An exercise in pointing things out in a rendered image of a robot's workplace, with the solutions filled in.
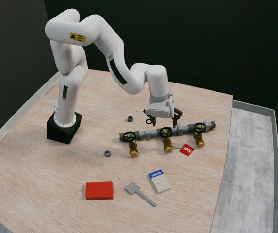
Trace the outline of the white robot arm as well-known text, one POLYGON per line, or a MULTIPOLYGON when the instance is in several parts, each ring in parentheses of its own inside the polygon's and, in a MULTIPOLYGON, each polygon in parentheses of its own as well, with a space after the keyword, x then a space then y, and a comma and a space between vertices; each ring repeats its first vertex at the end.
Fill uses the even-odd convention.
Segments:
POLYGON ((82 46, 94 43, 105 55, 111 76, 127 93, 140 93, 148 82, 151 103, 146 115, 169 116, 166 102, 173 96, 168 86, 167 72, 162 65, 135 63, 128 70, 124 61, 124 43, 110 25, 99 15, 80 21, 79 12, 67 9, 45 26, 58 70, 65 73, 59 81, 58 105, 53 110, 54 122, 69 128, 76 122, 75 108, 78 90, 88 75, 88 66, 82 46))

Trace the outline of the red square tag with chain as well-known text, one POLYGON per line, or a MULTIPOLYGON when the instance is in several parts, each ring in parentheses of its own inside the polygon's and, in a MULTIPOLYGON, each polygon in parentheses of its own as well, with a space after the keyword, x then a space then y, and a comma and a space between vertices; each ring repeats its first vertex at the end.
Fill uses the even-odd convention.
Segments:
MULTIPOLYGON (((170 142, 171 142, 171 139, 170 139, 170 142)), ((172 142, 171 142, 171 145, 172 145, 172 142)), ((174 146, 172 145, 172 147, 174 147, 174 146)), ((179 151, 184 153, 185 155, 189 156, 193 150, 194 150, 194 148, 190 147, 187 144, 184 144, 184 146, 181 147, 181 149, 179 151)))

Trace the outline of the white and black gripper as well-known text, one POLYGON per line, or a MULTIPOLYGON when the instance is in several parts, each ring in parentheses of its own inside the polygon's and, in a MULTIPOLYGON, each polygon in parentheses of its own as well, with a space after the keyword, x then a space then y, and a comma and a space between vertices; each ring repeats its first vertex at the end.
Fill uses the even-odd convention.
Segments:
POLYGON ((173 120, 173 128, 175 128, 175 126, 177 126, 177 120, 180 119, 183 112, 175 108, 175 104, 174 104, 174 100, 173 100, 172 96, 170 96, 170 98, 167 100, 166 107, 169 107, 169 109, 170 109, 169 116, 146 115, 147 117, 150 118, 153 126, 155 126, 155 124, 156 124, 156 117, 171 118, 173 120), (178 115, 176 115, 174 112, 177 113, 178 115))

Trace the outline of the grey t-shaped pipe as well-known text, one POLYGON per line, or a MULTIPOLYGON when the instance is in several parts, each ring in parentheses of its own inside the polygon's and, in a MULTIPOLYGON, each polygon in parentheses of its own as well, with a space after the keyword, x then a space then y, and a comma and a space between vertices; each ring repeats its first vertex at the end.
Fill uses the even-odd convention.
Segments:
POLYGON ((171 128, 171 127, 163 127, 158 128, 156 130, 150 130, 150 127, 146 127, 146 131, 128 131, 126 133, 119 133, 120 140, 124 140, 125 142, 129 143, 130 147, 130 155, 132 157, 136 157, 138 150, 137 150, 137 144, 136 139, 140 137, 146 137, 147 141, 151 140, 151 136, 161 136, 163 138, 164 143, 164 150, 168 153, 172 151, 172 146, 170 143, 169 137, 172 135, 172 133, 178 133, 178 136, 182 136, 183 132, 193 132, 195 134, 196 144, 201 148, 204 146, 204 141, 202 139, 203 132, 209 132, 209 128, 215 128, 216 123, 215 121, 208 122, 208 120, 204 120, 203 123, 199 122, 196 124, 189 124, 187 126, 182 126, 181 123, 177 124, 177 127, 171 128), (203 130, 202 130, 203 129, 203 130))

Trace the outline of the red rectangular block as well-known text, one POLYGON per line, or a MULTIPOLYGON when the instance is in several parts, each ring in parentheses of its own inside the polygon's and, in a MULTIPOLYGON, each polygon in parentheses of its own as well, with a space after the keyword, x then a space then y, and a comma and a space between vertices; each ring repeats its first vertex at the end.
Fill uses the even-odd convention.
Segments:
POLYGON ((86 182, 87 200, 113 200, 113 182, 86 182))

